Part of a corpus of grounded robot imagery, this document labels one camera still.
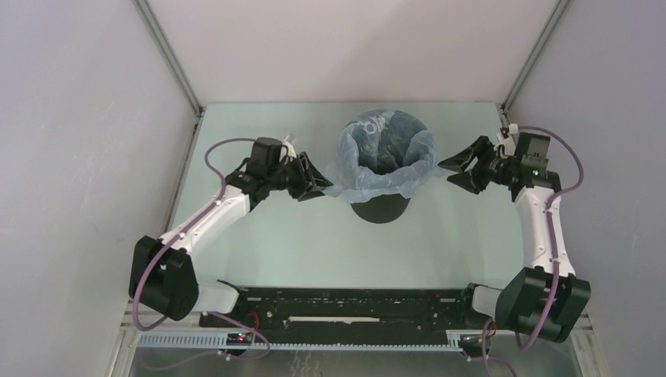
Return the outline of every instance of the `white wall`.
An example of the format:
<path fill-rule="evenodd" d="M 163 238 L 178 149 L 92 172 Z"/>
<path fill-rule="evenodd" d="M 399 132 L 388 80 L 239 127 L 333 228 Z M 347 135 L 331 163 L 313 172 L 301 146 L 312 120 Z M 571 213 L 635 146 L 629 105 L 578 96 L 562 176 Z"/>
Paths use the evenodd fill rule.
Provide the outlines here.
<path fill-rule="evenodd" d="M 556 0 L 153 0 L 210 102 L 502 102 Z"/>
<path fill-rule="evenodd" d="M 520 123 L 560 133 L 586 181 L 562 201 L 567 250 L 592 284 L 612 375 L 662 375 L 666 344 L 666 2 L 574 1 L 518 98 Z M 562 148 L 551 163 L 575 179 Z"/>
<path fill-rule="evenodd" d="M 102 375 L 194 115 L 130 0 L 0 2 L 0 375 Z"/>

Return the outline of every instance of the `blue plastic bag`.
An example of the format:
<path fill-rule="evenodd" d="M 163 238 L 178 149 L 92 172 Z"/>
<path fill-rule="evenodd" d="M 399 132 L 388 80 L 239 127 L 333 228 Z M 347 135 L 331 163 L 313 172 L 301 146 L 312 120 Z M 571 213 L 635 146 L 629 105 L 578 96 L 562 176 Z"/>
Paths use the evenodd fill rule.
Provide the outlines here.
<path fill-rule="evenodd" d="M 335 162 L 324 170 L 335 185 L 324 193 L 347 203 L 380 195 L 414 196 L 437 168 L 433 134 L 406 112 L 377 109 L 347 123 Z"/>

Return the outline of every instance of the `white tabletop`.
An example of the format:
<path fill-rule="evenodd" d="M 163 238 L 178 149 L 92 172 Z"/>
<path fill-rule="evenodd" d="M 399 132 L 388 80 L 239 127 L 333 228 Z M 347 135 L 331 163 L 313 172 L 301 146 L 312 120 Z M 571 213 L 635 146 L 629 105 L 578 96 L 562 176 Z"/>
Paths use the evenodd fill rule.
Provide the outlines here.
<path fill-rule="evenodd" d="M 438 159 L 477 137 L 494 137 L 501 122 L 493 103 L 209 104 L 182 185 L 174 223 L 210 198 L 217 178 L 204 152 L 231 137 L 295 134 L 320 171 L 333 161 L 338 136 L 356 115 L 394 108 L 433 132 Z M 249 156 L 251 143 L 224 145 L 211 156 L 223 173 Z M 396 221 L 360 219 L 348 203 L 324 197 L 303 203 L 273 192 L 211 246 L 197 269 L 236 285 L 262 287 L 461 288 L 470 282 L 504 287 L 522 268 L 518 214 L 504 187 L 470 194 L 444 178 L 428 181 Z"/>

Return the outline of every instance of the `robotic arm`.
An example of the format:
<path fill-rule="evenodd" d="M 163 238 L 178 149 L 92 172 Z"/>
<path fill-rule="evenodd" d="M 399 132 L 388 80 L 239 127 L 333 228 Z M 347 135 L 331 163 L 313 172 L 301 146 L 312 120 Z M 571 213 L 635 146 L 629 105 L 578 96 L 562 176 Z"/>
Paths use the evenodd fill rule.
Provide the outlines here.
<path fill-rule="evenodd" d="M 172 320 L 181 320 L 191 311 L 228 313 L 238 299 L 238 291 L 216 280 L 215 276 L 196 273 L 197 262 L 220 233 L 252 211 L 271 191 L 287 190 L 298 200 L 322 196 L 331 185 L 312 165 L 307 154 L 296 155 L 291 140 L 260 137 L 243 164 L 227 178 L 224 195 L 218 191 L 206 205 L 175 229 L 157 240 L 144 236 L 134 248 L 130 277 L 130 297 L 134 297 L 139 279 L 149 262 L 167 240 L 177 240 L 150 272 L 140 302 Z M 183 229 L 195 221 L 193 227 Z"/>
<path fill-rule="evenodd" d="M 559 216 L 560 198 L 547 209 L 549 198 L 562 190 L 559 176 L 546 170 L 550 138 L 518 133 L 517 126 L 512 125 L 498 134 L 498 139 L 498 144 L 493 145 L 488 137 L 479 137 L 461 153 L 439 163 L 458 173 L 448 177 L 448 181 L 473 194 L 485 190 L 490 182 L 507 186 L 521 222 L 525 268 L 502 291 L 471 284 L 466 291 L 467 303 L 475 312 L 495 318 L 502 328 L 531 334 L 553 283 L 554 235 L 558 288 L 538 336 L 563 342 L 590 298 L 590 284 L 576 278 L 567 255 Z M 474 167 L 467 170 L 475 160 Z M 548 228 L 547 211 L 552 213 L 553 232 Z"/>

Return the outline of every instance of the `trash bag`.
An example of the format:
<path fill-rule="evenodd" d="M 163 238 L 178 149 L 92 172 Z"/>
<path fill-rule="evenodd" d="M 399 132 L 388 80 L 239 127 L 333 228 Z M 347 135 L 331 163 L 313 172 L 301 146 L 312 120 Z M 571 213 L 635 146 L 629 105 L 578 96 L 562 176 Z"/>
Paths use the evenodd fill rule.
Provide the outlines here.
<path fill-rule="evenodd" d="M 335 162 L 324 170 L 334 185 L 324 193 L 347 203 L 376 196 L 414 196 L 437 170 L 433 134 L 406 112 L 376 109 L 347 123 Z"/>

